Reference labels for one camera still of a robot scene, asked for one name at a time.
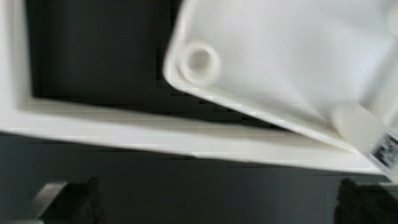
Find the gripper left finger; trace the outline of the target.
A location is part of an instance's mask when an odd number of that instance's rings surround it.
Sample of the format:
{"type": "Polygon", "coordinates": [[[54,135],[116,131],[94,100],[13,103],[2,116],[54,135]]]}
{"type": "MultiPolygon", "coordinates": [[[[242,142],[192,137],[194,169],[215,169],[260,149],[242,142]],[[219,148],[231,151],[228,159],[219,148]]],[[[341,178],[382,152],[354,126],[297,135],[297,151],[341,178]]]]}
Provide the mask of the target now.
{"type": "Polygon", "coordinates": [[[11,224],[109,224],[98,178],[80,183],[48,182],[11,224]]]}

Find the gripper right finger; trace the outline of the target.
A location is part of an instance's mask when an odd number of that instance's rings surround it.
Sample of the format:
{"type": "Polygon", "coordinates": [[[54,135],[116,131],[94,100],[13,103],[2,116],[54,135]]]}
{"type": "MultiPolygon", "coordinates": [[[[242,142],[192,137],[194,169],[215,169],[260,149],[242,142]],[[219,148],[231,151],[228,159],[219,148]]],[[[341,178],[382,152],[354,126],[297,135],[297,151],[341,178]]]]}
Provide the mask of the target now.
{"type": "Polygon", "coordinates": [[[398,224],[398,184],[341,180],[336,224],[398,224]]]}

